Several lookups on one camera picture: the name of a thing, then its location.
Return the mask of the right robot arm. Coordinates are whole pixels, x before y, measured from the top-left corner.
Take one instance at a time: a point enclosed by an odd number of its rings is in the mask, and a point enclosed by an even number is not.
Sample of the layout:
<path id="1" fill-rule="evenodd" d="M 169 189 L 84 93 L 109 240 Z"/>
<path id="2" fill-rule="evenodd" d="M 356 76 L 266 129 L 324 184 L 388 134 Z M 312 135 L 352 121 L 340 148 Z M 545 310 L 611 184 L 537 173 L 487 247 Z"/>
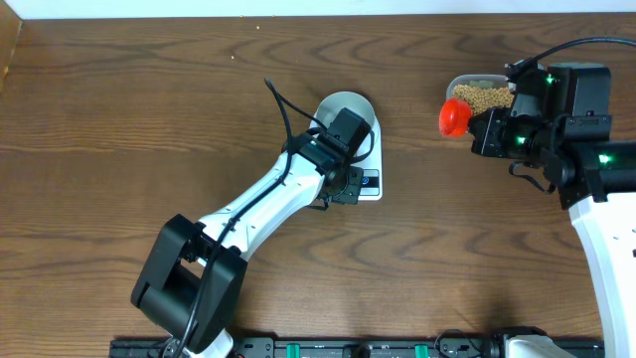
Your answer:
<path id="1" fill-rule="evenodd" d="M 582 243 L 605 354 L 635 354 L 635 144 L 610 138 L 611 72 L 601 64 L 533 67 L 509 107 L 463 120 L 473 153 L 541 169 Z"/>

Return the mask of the red plastic measuring scoop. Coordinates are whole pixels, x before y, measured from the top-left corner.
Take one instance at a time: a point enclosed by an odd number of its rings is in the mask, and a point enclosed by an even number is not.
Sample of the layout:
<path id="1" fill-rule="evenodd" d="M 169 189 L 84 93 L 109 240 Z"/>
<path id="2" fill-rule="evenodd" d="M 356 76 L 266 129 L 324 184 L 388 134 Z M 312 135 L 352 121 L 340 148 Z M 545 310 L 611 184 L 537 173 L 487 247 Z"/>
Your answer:
<path id="1" fill-rule="evenodd" d="M 438 126 L 443 136 L 459 137 L 468 130 L 468 121 L 472 116 L 470 105 L 455 97 L 448 99 L 441 108 Z"/>

